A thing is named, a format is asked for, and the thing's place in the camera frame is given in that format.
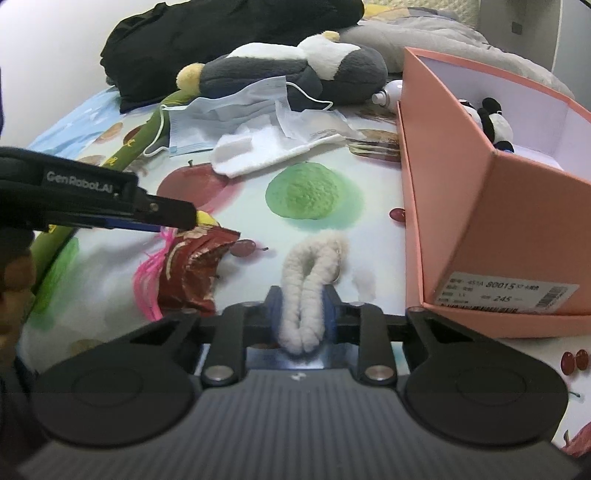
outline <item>price label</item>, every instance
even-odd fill
[[[436,305],[498,313],[552,313],[578,285],[454,272]]]

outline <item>screw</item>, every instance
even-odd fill
[[[205,376],[214,382],[223,382],[233,374],[234,370],[226,365],[213,365],[205,370]]]
[[[365,370],[365,376],[378,382],[388,380],[394,376],[394,370],[386,365],[372,365]]]

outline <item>gray plush toy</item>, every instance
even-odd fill
[[[177,76],[180,90],[194,96],[221,98],[259,80],[285,76],[309,97],[335,105],[362,103],[380,90],[388,71],[372,48],[338,43],[337,32],[326,31],[299,46],[249,43],[206,64],[193,63]],[[288,88],[295,111],[324,108],[295,88]]]

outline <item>white wall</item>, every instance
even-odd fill
[[[521,55],[547,70],[554,64],[560,7],[561,0],[528,0],[525,8]]]
[[[109,33],[158,0],[5,0],[0,4],[2,145],[29,144],[106,87],[99,64]],[[168,4],[182,0],[168,0]]]
[[[580,0],[563,0],[553,73],[591,110],[591,8]]]
[[[511,32],[513,22],[523,24],[527,0],[480,0],[478,31],[503,51],[521,51],[522,36]]]

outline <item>black jacket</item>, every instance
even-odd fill
[[[250,42],[297,45],[324,30],[356,24],[362,0],[191,0],[121,21],[101,65],[121,93],[121,112],[162,100],[177,73]]]

